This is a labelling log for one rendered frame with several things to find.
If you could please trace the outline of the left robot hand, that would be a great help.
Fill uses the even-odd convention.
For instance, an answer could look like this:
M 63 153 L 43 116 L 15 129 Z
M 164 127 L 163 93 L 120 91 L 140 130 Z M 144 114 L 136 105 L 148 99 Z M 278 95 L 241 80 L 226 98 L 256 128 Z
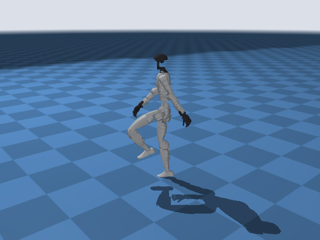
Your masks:
M 186 112 L 184 112 L 183 114 L 179 111 L 178 112 L 180 114 L 180 116 L 182 116 L 183 119 L 183 126 L 184 123 L 186 123 L 186 127 L 188 127 L 190 125 L 190 123 L 192 122 L 192 120 L 190 119 L 190 117 L 186 114 Z

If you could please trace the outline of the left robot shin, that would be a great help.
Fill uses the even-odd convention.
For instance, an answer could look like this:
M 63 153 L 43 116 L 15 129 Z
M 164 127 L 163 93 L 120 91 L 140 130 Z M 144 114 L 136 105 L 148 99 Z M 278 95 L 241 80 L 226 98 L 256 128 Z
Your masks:
M 126 134 L 127 135 L 127 134 Z M 130 136 L 129 136 L 130 135 Z M 135 142 L 138 146 L 140 146 L 145 151 L 149 151 L 150 148 L 145 144 L 145 140 L 142 138 L 142 136 L 136 131 L 131 130 L 129 132 L 129 135 L 127 135 L 133 142 Z

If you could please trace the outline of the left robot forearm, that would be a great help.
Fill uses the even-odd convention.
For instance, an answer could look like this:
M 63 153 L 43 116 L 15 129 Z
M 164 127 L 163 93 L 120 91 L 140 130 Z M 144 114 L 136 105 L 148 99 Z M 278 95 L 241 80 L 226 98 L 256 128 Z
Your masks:
M 169 94 L 169 98 L 172 100 L 171 103 L 174 105 L 175 109 L 179 112 L 181 112 L 182 114 L 185 112 L 185 110 L 182 108 L 182 106 L 180 105 L 180 103 L 178 102 L 177 97 L 173 94 L 170 93 Z

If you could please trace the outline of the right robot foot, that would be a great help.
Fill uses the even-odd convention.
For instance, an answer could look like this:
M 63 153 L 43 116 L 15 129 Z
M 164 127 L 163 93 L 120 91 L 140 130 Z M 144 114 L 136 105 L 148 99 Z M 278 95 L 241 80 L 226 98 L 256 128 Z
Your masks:
M 157 177 L 163 178 L 163 177 L 172 177 L 174 176 L 174 172 L 172 170 L 167 171 L 167 172 L 163 172 L 161 174 L 158 174 Z

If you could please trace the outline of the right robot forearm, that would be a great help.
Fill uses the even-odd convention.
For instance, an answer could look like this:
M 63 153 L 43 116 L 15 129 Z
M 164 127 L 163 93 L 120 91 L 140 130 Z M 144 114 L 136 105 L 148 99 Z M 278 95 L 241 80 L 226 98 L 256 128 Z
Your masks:
M 144 107 L 153 98 L 154 98 L 154 94 L 150 91 L 150 93 L 143 100 L 141 100 L 143 101 L 142 106 Z

